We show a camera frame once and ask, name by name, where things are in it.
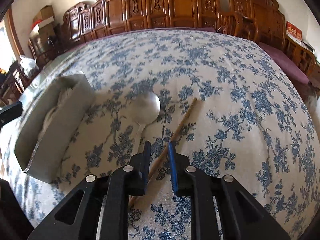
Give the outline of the long carved wooden sofa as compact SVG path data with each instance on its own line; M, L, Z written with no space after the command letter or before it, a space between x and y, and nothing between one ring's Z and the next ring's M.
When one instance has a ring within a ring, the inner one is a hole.
M61 35L68 47L105 36L156 28L204 28L238 36L236 12L223 12L220 0L96 0L80 2L63 16Z

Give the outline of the dark wooden chopstick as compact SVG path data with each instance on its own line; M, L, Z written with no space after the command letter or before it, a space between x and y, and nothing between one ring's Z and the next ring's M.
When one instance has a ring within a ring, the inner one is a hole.
M186 123L186 121L188 120L192 110L194 109L195 105L197 103L197 98L193 98L192 102L191 102L191 106L188 108L188 110L186 111L185 115L183 116L182 121L179 123L179 126L177 127L176 131L173 133L173 135L171 136L169 142L175 141L177 139L177 137L180 134L180 131L183 127L183 125ZM147 184L150 182L151 178L153 177L153 175L155 174L155 172L158 170L159 166L161 165L164 157L167 156L167 153L169 151L169 145L167 144L167 146L165 146L164 150L161 152L160 156L157 158L157 160L155 161L155 163L153 164L153 166L151 167L150 171L149 171L149 177L148 177L148 182ZM131 208L134 206L134 203L136 202L136 200L138 199L138 197L136 196L132 196L129 199L129 204L128 204L128 208Z

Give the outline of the blue floral tablecloth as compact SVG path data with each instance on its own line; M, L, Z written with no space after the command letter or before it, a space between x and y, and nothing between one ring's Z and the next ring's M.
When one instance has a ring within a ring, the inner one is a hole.
M140 94L160 100L143 141L151 162L178 131L176 150L210 176L234 176L298 239L319 209L319 140L292 82L255 43L199 30L147 30L76 48L48 77L83 73L95 101L68 141L54 178L25 174L14 153L19 121L1 131L4 178L33 226L85 176L129 163Z

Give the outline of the white plastic bag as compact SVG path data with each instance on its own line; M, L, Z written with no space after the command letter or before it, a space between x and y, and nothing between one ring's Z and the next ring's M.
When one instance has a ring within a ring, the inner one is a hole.
M39 72L39 67L34 59L28 58L25 55L20 55L20 65L28 78Z

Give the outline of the grey metal rectangular tray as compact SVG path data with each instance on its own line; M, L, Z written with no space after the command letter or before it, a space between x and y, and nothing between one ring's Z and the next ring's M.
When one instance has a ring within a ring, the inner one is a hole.
M22 115L14 153L27 175L51 182L94 90L84 73L57 77L43 85Z

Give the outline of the wooden door frame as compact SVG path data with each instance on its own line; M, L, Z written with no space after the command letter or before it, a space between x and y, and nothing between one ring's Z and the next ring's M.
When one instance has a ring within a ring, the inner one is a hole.
M25 55L25 53L23 51L23 48L20 44L20 41L16 32L13 14L12 14L12 6L9 6L7 12L5 13L4 22L5 22L5 27L7 30L9 42L12 47L12 51L15 54L16 60L20 62L21 61L20 55Z

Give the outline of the brown cardboard box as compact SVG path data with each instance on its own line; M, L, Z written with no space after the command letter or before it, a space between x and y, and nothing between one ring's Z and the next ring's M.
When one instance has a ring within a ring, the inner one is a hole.
M54 10L51 5L46 5L45 7L40 9L39 12L35 15L35 17L33 18L33 23L37 21L46 20L50 17L53 17L53 18L55 17Z

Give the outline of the dark wooden dining chair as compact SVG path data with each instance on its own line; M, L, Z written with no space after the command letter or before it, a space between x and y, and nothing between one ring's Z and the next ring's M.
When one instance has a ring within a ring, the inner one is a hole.
M1 106L16 102L29 85L29 79L23 68L15 61L9 68L4 81L1 83Z

